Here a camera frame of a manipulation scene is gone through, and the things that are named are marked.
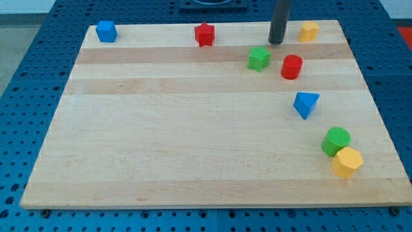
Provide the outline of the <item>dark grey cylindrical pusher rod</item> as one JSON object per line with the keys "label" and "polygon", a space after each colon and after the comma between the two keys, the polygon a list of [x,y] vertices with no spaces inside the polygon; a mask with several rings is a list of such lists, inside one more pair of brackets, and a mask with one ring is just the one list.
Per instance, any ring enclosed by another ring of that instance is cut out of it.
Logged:
{"label": "dark grey cylindrical pusher rod", "polygon": [[268,41],[270,44],[278,45],[283,43],[292,2],[292,0],[275,1],[268,34]]}

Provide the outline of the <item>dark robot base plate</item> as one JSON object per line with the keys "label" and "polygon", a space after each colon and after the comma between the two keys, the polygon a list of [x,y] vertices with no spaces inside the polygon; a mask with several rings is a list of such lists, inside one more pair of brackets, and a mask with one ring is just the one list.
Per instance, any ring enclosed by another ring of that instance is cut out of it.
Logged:
{"label": "dark robot base plate", "polygon": [[179,11],[246,10],[248,0],[178,0]]}

